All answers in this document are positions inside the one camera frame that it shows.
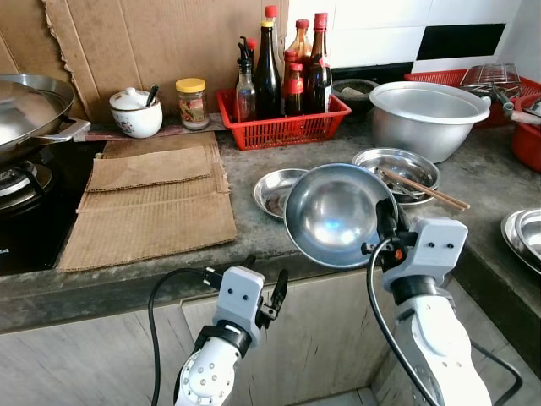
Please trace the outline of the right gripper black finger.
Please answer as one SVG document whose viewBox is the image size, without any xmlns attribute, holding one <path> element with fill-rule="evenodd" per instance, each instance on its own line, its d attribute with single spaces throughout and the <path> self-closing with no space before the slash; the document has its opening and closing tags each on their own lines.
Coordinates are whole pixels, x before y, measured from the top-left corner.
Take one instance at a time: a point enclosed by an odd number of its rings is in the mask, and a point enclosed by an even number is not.
<svg viewBox="0 0 541 406">
<path fill-rule="evenodd" d="M 376 235 L 379 241 L 393 239 L 398 229 L 397 201 L 394 198 L 379 200 L 375 205 Z"/>
</svg>

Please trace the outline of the deep steel bowl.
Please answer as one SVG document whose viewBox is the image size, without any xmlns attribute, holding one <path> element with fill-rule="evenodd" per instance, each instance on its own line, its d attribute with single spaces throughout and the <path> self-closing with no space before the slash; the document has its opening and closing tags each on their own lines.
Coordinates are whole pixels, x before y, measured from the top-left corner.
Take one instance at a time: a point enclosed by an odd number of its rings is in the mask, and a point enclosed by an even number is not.
<svg viewBox="0 0 541 406">
<path fill-rule="evenodd" d="M 376 244 L 375 205 L 394 198 L 382 179 L 351 163 L 314 167 L 287 197 L 287 233 L 306 258 L 331 268 L 367 266 L 363 244 Z"/>
</svg>

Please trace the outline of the light wood cabinet door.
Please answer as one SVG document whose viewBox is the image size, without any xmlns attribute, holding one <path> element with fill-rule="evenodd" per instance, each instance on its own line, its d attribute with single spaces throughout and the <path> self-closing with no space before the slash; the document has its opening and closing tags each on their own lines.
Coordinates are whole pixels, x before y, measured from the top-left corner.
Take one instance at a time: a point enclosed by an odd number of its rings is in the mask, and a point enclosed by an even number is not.
<svg viewBox="0 0 541 406">
<path fill-rule="evenodd" d="M 146 310 L 0 335 L 0 406 L 150 406 Z"/>
<path fill-rule="evenodd" d="M 281 316 L 238 363 L 226 406 L 285 406 L 369 384 L 389 354 L 367 275 L 290 282 Z"/>
</svg>

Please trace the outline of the shallow steel dish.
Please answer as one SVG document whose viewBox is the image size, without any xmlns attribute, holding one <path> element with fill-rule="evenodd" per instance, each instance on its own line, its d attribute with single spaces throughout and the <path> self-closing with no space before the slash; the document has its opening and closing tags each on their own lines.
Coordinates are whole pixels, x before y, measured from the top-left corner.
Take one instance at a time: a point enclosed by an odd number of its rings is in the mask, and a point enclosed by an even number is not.
<svg viewBox="0 0 541 406">
<path fill-rule="evenodd" d="M 399 150 L 399 148 L 368 148 L 360 151 L 353 158 L 353 165 L 364 167 L 371 173 L 382 170 L 383 173 L 395 173 L 399 177 L 411 179 L 413 182 L 438 189 L 440 186 L 440 170 L 428 159 L 416 154 L 416 152 Z M 396 201 L 401 206 L 415 206 L 425 204 L 433 200 L 433 196 L 418 192 L 418 190 L 395 179 L 384 177 L 383 174 L 376 174 L 383 179 L 384 184 L 389 187 Z"/>
<path fill-rule="evenodd" d="M 501 222 L 503 239 L 511 251 L 540 275 L 541 209 L 525 209 L 507 214 Z"/>
</svg>

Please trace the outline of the small corrugated cardboard mat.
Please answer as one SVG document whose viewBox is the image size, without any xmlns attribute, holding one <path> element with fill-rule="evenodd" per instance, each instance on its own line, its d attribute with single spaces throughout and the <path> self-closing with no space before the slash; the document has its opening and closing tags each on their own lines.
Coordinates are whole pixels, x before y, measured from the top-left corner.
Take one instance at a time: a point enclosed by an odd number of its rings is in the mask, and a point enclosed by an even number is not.
<svg viewBox="0 0 541 406">
<path fill-rule="evenodd" d="M 217 165 L 202 146 L 147 152 L 135 157 L 96 159 L 86 192 L 116 192 L 193 179 L 216 178 Z"/>
</svg>

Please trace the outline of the small dark bowl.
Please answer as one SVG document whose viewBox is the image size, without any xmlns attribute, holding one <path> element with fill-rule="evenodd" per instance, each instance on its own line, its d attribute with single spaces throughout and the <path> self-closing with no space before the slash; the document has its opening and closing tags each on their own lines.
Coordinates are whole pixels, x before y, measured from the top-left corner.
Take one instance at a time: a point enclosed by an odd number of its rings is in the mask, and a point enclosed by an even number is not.
<svg viewBox="0 0 541 406">
<path fill-rule="evenodd" d="M 332 91 L 345 103 L 363 103 L 369 100 L 369 94 L 379 86 L 367 79 L 337 79 L 333 81 Z"/>
</svg>

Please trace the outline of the small dark bottle red label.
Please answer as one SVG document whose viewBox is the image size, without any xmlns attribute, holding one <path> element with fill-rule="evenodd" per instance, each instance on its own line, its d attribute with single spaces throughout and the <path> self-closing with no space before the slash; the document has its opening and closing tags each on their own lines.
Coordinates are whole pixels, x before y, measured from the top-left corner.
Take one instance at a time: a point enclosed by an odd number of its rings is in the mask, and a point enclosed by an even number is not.
<svg viewBox="0 0 541 406">
<path fill-rule="evenodd" d="M 286 63 L 286 80 L 283 89 L 283 115 L 301 116 L 304 113 L 304 66 L 297 51 L 286 50 L 283 53 Z"/>
</svg>

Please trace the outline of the glass jar yellow lid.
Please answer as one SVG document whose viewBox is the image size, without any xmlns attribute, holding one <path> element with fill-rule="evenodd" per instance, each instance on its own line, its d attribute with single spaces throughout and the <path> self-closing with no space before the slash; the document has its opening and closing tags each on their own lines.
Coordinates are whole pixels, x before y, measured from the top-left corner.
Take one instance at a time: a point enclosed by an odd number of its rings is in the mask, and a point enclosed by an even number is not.
<svg viewBox="0 0 541 406">
<path fill-rule="evenodd" d="M 200 78 L 184 78 L 175 81 L 178 92 L 179 112 L 182 126 L 187 130 L 204 130 L 210 119 L 205 108 L 206 83 Z"/>
</svg>

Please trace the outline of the clear bottle black pump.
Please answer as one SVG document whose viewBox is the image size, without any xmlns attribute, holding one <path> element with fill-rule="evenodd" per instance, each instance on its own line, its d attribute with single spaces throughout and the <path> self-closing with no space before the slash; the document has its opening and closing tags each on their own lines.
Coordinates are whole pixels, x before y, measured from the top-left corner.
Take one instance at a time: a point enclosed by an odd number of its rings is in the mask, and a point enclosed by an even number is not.
<svg viewBox="0 0 541 406">
<path fill-rule="evenodd" d="M 238 43 L 240 57 L 238 58 L 238 80 L 233 89 L 235 108 L 233 118 L 236 123 L 248 123 L 258 118 L 256 107 L 256 89 L 254 86 L 254 40 L 240 37 Z"/>
</svg>

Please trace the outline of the tall dark bottle yellow cap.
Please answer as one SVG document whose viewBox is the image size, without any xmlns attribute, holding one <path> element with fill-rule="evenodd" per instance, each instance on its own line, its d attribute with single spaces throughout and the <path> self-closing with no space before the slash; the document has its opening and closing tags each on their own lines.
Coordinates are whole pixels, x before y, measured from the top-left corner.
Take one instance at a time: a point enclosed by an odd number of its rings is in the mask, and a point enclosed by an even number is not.
<svg viewBox="0 0 541 406">
<path fill-rule="evenodd" d="M 281 74 L 278 73 L 275 48 L 275 22 L 260 23 L 260 50 L 254 69 L 256 117 L 259 120 L 281 118 Z"/>
</svg>

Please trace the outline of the amber bottle red cap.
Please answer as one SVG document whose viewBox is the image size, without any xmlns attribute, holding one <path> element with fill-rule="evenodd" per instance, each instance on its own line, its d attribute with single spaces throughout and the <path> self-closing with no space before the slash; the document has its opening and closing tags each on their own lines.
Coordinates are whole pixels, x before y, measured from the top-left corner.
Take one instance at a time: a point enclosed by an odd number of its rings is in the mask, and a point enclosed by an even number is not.
<svg viewBox="0 0 541 406">
<path fill-rule="evenodd" d="M 295 22 L 295 36 L 293 42 L 287 47 L 285 55 L 287 64 L 306 65 L 312 57 L 312 42 L 308 39 L 309 20 L 298 19 Z"/>
</svg>

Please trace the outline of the black gas stove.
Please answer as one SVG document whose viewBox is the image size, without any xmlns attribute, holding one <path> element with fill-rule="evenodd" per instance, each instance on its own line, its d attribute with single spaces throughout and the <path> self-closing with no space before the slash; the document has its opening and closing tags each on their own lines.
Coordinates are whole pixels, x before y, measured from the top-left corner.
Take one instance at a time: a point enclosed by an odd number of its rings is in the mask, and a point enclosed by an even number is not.
<svg viewBox="0 0 541 406">
<path fill-rule="evenodd" d="M 76 222 L 93 159 L 104 145 L 103 140 L 51 145 L 31 159 L 51 178 L 41 183 L 43 195 L 0 209 L 0 276 L 55 267 Z"/>
</svg>

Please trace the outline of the steel wok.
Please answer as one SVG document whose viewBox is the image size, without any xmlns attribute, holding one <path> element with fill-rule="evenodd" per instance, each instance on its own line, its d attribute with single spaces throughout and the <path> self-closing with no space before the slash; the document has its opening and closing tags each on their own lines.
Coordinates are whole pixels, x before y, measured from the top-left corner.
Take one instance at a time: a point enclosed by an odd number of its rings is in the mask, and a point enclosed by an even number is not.
<svg viewBox="0 0 541 406">
<path fill-rule="evenodd" d="M 50 76 L 37 76 L 37 74 L 0 74 L 0 79 L 19 82 L 19 84 L 32 86 L 32 88 L 39 91 L 49 91 L 58 96 L 69 98 L 69 110 L 66 112 L 66 116 L 62 118 L 61 125 L 57 129 L 57 135 L 66 139 L 63 142 L 72 140 L 74 136 L 85 134 L 89 130 L 91 124 L 89 121 L 76 119 L 74 116 L 69 115 L 71 105 L 73 105 L 74 98 L 76 98 L 76 92 L 74 92 L 72 85 Z M 19 144 L 14 148 L 3 148 L 3 150 L 0 150 L 0 167 L 15 165 L 17 162 L 27 160 L 31 154 L 41 150 L 44 146 L 34 143 L 31 145 Z"/>
</svg>

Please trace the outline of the torn cardboard wall sheet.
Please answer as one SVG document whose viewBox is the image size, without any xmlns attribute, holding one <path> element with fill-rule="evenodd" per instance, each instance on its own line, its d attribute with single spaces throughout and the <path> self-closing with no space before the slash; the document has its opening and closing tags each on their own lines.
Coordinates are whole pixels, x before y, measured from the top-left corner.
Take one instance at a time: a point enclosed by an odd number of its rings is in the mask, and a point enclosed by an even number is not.
<svg viewBox="0 0 541 406">
<path fill-rule="evenodd" d="M 49 28 L 93 123 L 112 123 L 109 97 L 159 85 L 164 113 L 177 115 L 178 79 L 232 88 L 237 44 L 258 38 L 265 8 L 285 23 L 290 0 L 43 0 Z"/>
</svg>

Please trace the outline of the plain brown wall sheet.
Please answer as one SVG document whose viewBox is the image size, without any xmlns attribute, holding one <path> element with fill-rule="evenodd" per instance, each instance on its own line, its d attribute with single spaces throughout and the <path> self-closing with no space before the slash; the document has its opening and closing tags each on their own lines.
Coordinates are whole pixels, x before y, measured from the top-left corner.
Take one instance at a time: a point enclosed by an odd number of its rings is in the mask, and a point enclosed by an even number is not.
<svg viewBox="0 0 541 406">
<path fill-rule="evenodd" d="M 43 0 L 0 0 L 0 74 L 62 73 Z"/>
</svg>

